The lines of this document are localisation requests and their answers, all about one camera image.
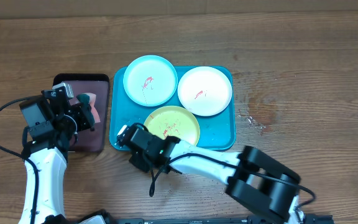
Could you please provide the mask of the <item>teal plastic tray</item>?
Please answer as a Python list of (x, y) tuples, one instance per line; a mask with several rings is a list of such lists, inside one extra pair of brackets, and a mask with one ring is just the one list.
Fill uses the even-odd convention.
[[(157, 109), (141, 106), (126, 94), (123, 77), (126, 67), (120, 68), (113, 81), (109, 142), (118, 151), (128, 151), (127, 147), (117, 147), (115, 143), (119, 130), (126, 124), (143, 123), (148, 115)], [(236, 141), (234, 101), (231, 100), (224, 111), (214, 116), (196, 116), (200, 125), (200, 138), (197, 146), (215, 151), (226, 151)]]

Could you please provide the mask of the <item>yellow plate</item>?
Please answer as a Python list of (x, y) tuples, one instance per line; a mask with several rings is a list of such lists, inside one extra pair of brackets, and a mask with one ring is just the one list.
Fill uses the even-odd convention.
[(144, 126), (152, 134), (166, 139), (175, 136), (196, 146), (200, 140), (200, 125), (195, 116), (180, 106), (163, 106), (149, 114)]

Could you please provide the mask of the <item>pink green sponge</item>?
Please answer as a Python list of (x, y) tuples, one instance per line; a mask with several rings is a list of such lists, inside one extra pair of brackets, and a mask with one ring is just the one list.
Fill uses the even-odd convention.
[(82, 93), (76, 96), (77, 100), (82, 103), (87, 103), (90, 105), (91, 114), (93, 115), (94, 122), (100, 123), (101, 119), (97, 109), (95, 108), (96, 103), (96, 94), (94, 93)]

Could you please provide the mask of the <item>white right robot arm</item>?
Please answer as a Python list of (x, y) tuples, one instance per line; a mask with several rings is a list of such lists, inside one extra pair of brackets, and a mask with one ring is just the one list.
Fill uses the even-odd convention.
[(135, 123), (123, 126), (117, 143), (131, 151), (130, 163), (152, 175), (149, 195), (162, 173), (195, 174), (218, 180), (225, 193), (272, 223), (302, 223), (298, 193), (300, 176), (259, 149), (218, 152), (196, 147), (175, 136), (162, 139)]

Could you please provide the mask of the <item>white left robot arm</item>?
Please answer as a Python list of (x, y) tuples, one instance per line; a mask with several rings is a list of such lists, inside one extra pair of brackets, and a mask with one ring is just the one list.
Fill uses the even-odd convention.
[(67, 102), (20, 104), (32, 137), (23, 157), (27, 182), (20, 223), (45, 223), (48, 217), (64, 217), (63, 179), (71, 139), (80, 131), (93, 130), (95, 119), (89, 103)]

